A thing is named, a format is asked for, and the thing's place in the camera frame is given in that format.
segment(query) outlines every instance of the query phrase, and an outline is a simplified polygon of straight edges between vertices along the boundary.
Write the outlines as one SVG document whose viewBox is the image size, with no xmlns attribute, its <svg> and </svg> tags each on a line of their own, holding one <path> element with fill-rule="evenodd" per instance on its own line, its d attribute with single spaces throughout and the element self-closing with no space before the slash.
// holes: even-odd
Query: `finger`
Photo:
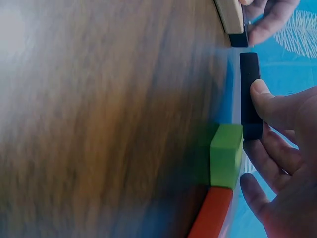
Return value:
<svg viewBox="0 0 317 238">
<path fill-rule="evenodd" d="M 277 130 L 282 135 L 284 135 L 294 145 L 297 145 L 295 131 L 293 131 L 293 130 L 279 130 L 276 128 L 274 128 L 274 129 Z"/>
<path fill-rule="evenodd" d="M 278 194 L 287 185 L 291 176 L 277 165 L 259 140 L 245 141 L 243 148 L 268 186 Z"/>
<path fill-rule="evenodd" d="M 247 19 L 252 20 L 263 14 L 266 2 L 267 0 L 254 0 L 251 5 L 245 7 Z"/>
<path fill-rule="evenodd" d="M 249 208 L 256 218 L 264 223 L 267 216 L 269 200 L 252 174 L 244 174 L 240 178 L 240 186 Z"/>
<path fill-rule="evenodd" d="M 300 151 L 290 146 L 265 123 L 261 143 L 279 167 L 294 174 L 303 164 Z"/>
<path fill-rule="evenodd" d="M 271 4 L 267 3 L 268 9 L 265 9 L 265 17 L 255 23 L 255 27 L 249 33 L 249 41 L 251 45 L 255 45 L 265 41 L 275 32 L 280 30 L 293 14 L 298 5 L 296 0 L 278 1 Z"/>
<path fill-rule="evenodd" d="M 253 2 L 253 0 L 239 0 L 239 2 L 244 6 L 248 6 Z"/>
<path fill-rule="evenodd" d="M 258 79 L 251 85 L 250 93 L 257 113 L 272 127 L 278 130 L 295 130 L 295 126 L 301 127 L 308 123 L 311 128 L 315 127 L 317 113 L 312 112 L 317 109 L 317 103 L 311 99 L 317 96 L 317 88 L 290 96 L 275 97 L 264 81 Z"/>
</svg>

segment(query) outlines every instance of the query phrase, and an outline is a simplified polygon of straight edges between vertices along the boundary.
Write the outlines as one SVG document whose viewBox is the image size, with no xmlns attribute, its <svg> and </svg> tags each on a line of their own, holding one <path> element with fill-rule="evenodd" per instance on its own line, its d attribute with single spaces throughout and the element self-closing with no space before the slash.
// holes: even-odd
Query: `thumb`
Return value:
<svg viewBox="0 0 317 238">
<path fill-rule="evenodd" d="M 252 174 L 244 174 L 240 178 L 241 190 L 249 208 L 263 224 L 267 216 L 269 200 Z"/>
<path fill-rule="evenodd" d="M 290 96 L 273 96 L 263 80 L 256 80 L 250 88 L 250 94 L 259 116 L 269 125 L 281 130 L 294 130 L 295 123 L 305 120 L 307 115 L 299 113 L 302 105 L 316 89 L 309 89 Z"/>
</svg>

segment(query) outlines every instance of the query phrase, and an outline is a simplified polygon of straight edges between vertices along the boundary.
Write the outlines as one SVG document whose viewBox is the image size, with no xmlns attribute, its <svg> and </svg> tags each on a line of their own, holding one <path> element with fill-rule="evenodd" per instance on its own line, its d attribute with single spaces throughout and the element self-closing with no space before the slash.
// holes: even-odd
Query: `red block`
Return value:
<svg viewBox="0 0 317 238">
<path fill-rule="evenodd" d="M 218 238 L 232 197 L 231 189 L 211 187 L 188 238 Z"/>
</svg>

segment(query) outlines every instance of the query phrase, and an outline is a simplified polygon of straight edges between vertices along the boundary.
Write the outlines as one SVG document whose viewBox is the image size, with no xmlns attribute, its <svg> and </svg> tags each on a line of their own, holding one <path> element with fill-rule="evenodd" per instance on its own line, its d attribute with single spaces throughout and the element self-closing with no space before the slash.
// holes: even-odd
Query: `fingernail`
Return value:
<svg viewBox="0 0 317 238">
<path fill-rule="evenodd" d="M 242 5 L 250 5 L 251 3 L 253 2 L 253 0 L 240 0 L 240 3 L 242 4 Z"/>
<path fill-rule="evenodd" d="M 253 82 L 253 84 L 251 85 L 251 90 L 254 90 L 259 94 L 271 93 L 266 83 L 261 79 L 257 79 Z"/>
</svg>

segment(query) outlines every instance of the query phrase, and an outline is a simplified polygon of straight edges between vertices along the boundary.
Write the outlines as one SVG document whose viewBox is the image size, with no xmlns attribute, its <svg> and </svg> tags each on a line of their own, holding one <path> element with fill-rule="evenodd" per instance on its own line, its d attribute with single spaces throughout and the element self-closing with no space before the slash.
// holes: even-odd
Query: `toy block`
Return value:
<svg viewBox="0 0 317 238">
<path fill-rule="evenodd" d="M 188 171 L 193 175 L 196 184 L 210 185 L 209 146 L 219 128 L 211 123 L 197 128 L 194 143 L 190 146 Z"/>
<path fill-rule="evenodd" d="M 232 197 L 231 189 L 210 188 L 188 238 L 218 238 Z"/>
<path fill-rule="evenodd" d="M 210 144 L 211 186 L 234 190 L 241 168 L 243 128 L 221 124 Z"/>
<path fill-rule="evenodd" d="M 233 47 L 248 47 L 248 21 L 237 0 L 215 0 L 225 32 Z"/>
<path fill-rule="evenodd" d="M 243 135 L 246 140 L 257 140 L 262 138 L 263 120 L 254 108 L 250 87 L 251 84 L 260 79 L 260 68 L 258 54 L 249 52 L 240 54 L 241 70 L 241 124 Z"/>
</svg>

